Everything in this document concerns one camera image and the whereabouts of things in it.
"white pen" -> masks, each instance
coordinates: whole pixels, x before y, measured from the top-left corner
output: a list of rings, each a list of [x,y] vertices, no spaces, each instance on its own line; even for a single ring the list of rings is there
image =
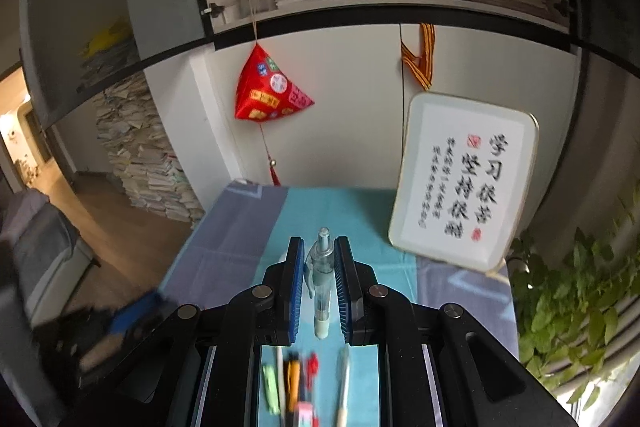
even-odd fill
[[[335,427],[346,427],[347,425],[347,398],[349,396],[349,346],[344,346],[342,350],[342,387],[340,389],[340,404],[335,421]]]
[[[278,402],[280,403],[280,427],[285,427],[287,414],[287,400],[284,391],[284,365],[282,363],[282,348],[276,346],[276,371],[278,373]]]

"wooden floor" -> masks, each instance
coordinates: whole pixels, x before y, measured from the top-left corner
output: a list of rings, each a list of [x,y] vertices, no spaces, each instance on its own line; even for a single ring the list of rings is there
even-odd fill
[[[155,288],[191,233],[189,223],[134,208],[102,176],[79,176],[74,193],[54,161],[34,187],[65,213],[102,263],[88,270],[70,308],[120,307]]]

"red triangular ornament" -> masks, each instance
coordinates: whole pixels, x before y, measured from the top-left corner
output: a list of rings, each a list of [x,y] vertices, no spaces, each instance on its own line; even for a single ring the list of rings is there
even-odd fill
[[[236,118],[264,122],[314,105],[256,43],[242,68],[236,89]]]

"green highlighter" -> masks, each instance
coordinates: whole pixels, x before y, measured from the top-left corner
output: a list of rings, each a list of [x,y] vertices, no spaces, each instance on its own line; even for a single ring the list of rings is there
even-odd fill
[[[262,378],[264,379],[264,393],[267,397],[267,408],[271,414],[280,414],[278,403],[278,384],[276,383],[276,372],[273,365],[263,363]]]

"white sign board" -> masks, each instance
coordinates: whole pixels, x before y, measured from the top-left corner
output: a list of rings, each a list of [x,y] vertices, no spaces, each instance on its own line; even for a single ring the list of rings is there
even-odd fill
[[[479,271],[496,267],[522,211],[537,143],[530,114],[430,92],[415,96],[391,244]]]

